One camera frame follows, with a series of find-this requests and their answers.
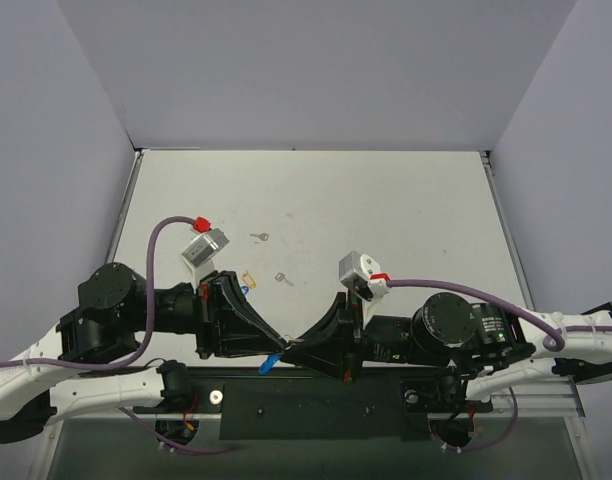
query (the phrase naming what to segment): screw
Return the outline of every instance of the screw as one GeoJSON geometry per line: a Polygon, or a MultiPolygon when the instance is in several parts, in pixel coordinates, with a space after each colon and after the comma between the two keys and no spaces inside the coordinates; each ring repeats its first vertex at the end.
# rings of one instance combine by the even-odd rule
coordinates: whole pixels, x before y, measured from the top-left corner
{"type": "Polygon", "coordinates": [[[404,400],[406,400],[406,403],[414,405],[419,400],[419,396],[415,390],[406,390],[404,393],[404,400]]]}
{"type": "Polygon", "coordinates": [[[224,395],[219,390],[213,390],[212,392],[210,392],[210,395],[208,396],[210,403],[212,403],[213,405],[219,405],[220,403],[222,403],[223,398],[224,398],[224,395]]]}

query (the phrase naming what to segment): key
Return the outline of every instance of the key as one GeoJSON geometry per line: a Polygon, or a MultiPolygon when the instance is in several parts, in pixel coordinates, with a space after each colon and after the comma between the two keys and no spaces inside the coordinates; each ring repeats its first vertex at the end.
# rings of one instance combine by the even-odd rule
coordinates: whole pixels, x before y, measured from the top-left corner
{"type": "Polygon", "coordinates": [[[286,275],[284,275],[282,272],[279,272],[277,275],[275,275],[275,280],[277,280],[278,282],[284,282],[289,287],[293,287],[294,286],[293,282],[288,280],[286,278],[286,275]]]}
{"type": "Polygon", "coordinates": [[[260,233],[259,235],[256,233],[251,233],[250,234],[251,237],[257,237],[259,238],[262,242],[265,242],[266,240],[268,240],[268,234],[267,233],[260,233]]]}
{"type": "Polygon", "coordinates": [[[249,290],[252,290],[257,286],[255,279],[250,273],[248,273],[248,270],[242,273],[242,280],[244,281],[249,290]]]}

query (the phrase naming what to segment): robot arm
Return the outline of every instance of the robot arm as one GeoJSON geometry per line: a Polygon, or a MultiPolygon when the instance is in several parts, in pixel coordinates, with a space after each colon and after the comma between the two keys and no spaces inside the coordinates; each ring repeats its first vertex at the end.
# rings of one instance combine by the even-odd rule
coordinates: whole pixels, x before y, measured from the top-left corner
{"type": "MultiPolygon", "coordinates": [[[[584,315],[535,314],[563,332],[565,347],[554,352],[551,338],[519,316],[452,293],[431,296],[412,317],[375,315],[390,278],[374,259],[356,252],[340,262],[347,292],[312,328],[286,342],[248,304],[235,272],[197,274],[228,243],[210,224],[202,229],[182,256],[193,284],[156,290],[154,302],[154,331],[194,335],[202,359],[278,355],[345,383],[361,381],[364,361],[423,366],[402,370],[407,396],[416,385],[431,386],[423,408],[415,406],[422,413],[452,412],[456,404],[468,408],[506,387],[558,375],[612,378],[612,303],[584,315]]],[[[192,407],[197,385],[175,361],[84,378],[74,378],[85,372],[81,366],[26,362],[59,359],[93,370],[135,352],[135,332],[148,327],[146,290],[146,280],[130,268],[102,266],[79,286],[78,308],[15,357],[16,366],[0,368],[0,443],[97,410],[140,406],[181,413],[192,407]]]]}

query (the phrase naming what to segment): gray wall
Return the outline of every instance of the gray wall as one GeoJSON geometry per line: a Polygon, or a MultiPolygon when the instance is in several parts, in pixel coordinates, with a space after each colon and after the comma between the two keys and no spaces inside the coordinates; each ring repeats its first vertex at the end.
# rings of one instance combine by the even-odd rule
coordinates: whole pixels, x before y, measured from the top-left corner
{"type": "MultiPolygon", "coordinates": [[[[612,0],[579,0],[493,153],[537,307],[612,300],[612,0]]],[[[580,391],[612,478],[612,382],[580,391]]]]}
{"type": "MultiPolygon", "coordinates": [[[[75,305],[132,156],[55,1],[0,0],[0,360],[75,305]]],[[[35,446],[0,446],[0,479],[26,478],[35,446]]]]}
{"type": "Polygon", "coordinates": [[[59,0],[138,147],[490,149],[575,0],[59,0]]]}

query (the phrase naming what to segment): blue object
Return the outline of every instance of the blue object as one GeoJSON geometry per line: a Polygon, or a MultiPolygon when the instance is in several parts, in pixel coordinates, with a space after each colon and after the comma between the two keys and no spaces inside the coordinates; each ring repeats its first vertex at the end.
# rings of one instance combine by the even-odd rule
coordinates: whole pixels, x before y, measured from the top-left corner
{"type": "Polygon", "coordinates": [[[264,360],[264,363],[262,363],[262,365],[259,367],[259,374],[266,375],[268,372],[270,372],[270,369],[273,368],[277,362],[279,362],[281,357],[282,356],[280,353],[269,355],[268,358],[264,360]]]}

